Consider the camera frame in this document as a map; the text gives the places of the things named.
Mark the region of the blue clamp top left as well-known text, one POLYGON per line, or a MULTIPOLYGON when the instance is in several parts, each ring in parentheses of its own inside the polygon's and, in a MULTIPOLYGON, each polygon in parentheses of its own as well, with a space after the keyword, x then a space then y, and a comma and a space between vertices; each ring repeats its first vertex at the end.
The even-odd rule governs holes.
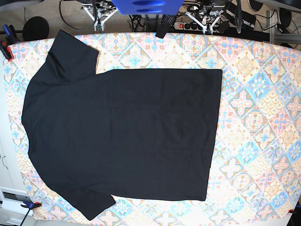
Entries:
POLYGON ((6 41, 0 42, 0 51, 3 54, 3 56, 10 62, 14 59, 11 48, 9 47, 11 44, 13 44, 14 35, 10 29, 9 26, 6 24, 3 25, 4 32, 1 32, 1 34, 6 35, 6 41))

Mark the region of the blue clamp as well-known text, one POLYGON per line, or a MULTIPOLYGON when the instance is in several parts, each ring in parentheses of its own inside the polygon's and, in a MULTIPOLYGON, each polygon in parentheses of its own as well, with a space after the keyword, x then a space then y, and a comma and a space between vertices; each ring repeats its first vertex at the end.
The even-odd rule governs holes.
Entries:
POLYGON ((20 204, 20 205, 21 205, 21 207, 26 208, 26 209, 28 210, 27 213, 26 213, 26 215, 24 216, 24 218, 23 218, 21 224, 20 224, 20 226, 22 226, 23 223, 24 223, 24 221, 25 221, 25 219, 27 218, 29 212, 30 212, 31 210, 33 210, 33 209, 36 209, 36 208, 41 207, 41 206, 42 206, 42 203, 40 203, 40 202, 35 202, 35 203, 33 203, 33 202, 26 202, 26 201, 23 201, 23 204, 20 204))
POLYGON ((11 48, 9 47, 11 44, 13 44, 14 35, 10 29, 9 26, 6 24, 3 25, 4 32, 1 32, 1 34, 6 35, 6 41, 0 42, 0 51, 3 54, 3 56, 10 62, 14 59, 11 48))

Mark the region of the blue clamp bottom left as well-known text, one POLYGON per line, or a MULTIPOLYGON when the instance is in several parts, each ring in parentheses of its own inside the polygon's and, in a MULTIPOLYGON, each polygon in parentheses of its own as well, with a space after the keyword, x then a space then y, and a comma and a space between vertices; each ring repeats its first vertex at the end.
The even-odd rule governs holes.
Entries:
POLYGON ((25 219, 27 218, 29 212, 30 212, 31 210, 33 210, 33 209, 36 209, 36 208, 41 207, 41 206, 42 206, 42 203, 40 203, 40 202, 35 202, 35 203, 33 203, 33 202, 26 202, 26 201, 23 201, 23 204, 20 204, 20 205, 21 205, 21 207, 26 208, 26 209, 28 210, 27 213, 26 213, 26 215, 24 216, 24 218, 23 218, 21 224, 20 224, 20 226, 22 226, 23 223, 24 223, 24 221, 25 221, 25 219))

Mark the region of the black round stand base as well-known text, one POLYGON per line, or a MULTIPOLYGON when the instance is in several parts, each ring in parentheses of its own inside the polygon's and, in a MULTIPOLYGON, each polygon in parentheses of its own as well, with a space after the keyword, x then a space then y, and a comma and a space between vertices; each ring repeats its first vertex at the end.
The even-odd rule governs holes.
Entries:
POLYGON ((22 37, 24 41, 43 40, 48 38, 49 31, 47 20, 43 17, 35 16, 25 23, 22 37))

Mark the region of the black T-shirt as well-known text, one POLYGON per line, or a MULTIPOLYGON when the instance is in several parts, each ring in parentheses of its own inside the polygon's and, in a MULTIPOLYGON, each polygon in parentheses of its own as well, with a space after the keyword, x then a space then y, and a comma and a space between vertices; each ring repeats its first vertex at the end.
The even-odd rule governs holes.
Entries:
POLYGON ((222 70, 97 74, 97 57, 59 31, 29 82, 22 125, 43 182, 88 220, 115 196, 204 201, 222 70))

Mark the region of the white cabinet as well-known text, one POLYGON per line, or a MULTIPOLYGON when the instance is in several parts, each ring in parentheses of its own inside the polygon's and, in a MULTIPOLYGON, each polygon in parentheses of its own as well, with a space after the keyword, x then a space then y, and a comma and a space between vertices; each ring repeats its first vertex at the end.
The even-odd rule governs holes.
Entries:
POLYGON ((22 217, 27 209, 20 204, 28 194, 17 164, 17 157, 9 123, 8 107, 4 86, 3 56, 0 57, 0 200, 8 209, 0 209, 0 216, 20 223, 16 217, 22 217))

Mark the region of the patterned tablecloth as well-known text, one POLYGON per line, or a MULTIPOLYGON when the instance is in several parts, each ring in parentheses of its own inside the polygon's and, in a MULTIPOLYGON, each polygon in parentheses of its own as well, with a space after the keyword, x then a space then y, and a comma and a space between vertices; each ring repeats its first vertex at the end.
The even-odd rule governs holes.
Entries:
POLYGON ((29 80, 53 39, 11 46, 4 86, 17 164, 28 195, 42 206, 27 225, 54 221, 97 226, 284 226, 301 194, 301 53, 268 43, 196 34, 108 33, 78 39, 100 53, 96 71, 136 68, 222 69, 222 98, 207 198, 116 198, 89 222, 51 191, 28 156, 21 111, 29 80))

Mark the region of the white power strip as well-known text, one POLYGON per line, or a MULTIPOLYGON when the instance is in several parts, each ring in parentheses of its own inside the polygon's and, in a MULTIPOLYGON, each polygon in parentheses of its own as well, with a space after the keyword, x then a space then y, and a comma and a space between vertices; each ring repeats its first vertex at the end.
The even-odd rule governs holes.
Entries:
MULTIPOLYGON (((218 26, 221 24, 220 21, 213 26, 213 32, 217 31, 218 26)), ((190 31, 190 32, 202 32, 203 28, 195 22, 175 22, 173 28, 176 31, 190 31)), ((207 26, 207 33, 210 32, 210 26, 207 26)))

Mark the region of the black perforated bracket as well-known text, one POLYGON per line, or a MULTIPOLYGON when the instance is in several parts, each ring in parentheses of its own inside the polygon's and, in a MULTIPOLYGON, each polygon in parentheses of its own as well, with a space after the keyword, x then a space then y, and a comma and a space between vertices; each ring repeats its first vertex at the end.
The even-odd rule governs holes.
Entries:
POLYGON ((174 25, 176 15, 163 15, 161 23, 157 29, 156 37, 163 39, 169 32, 170 28, 174 25))

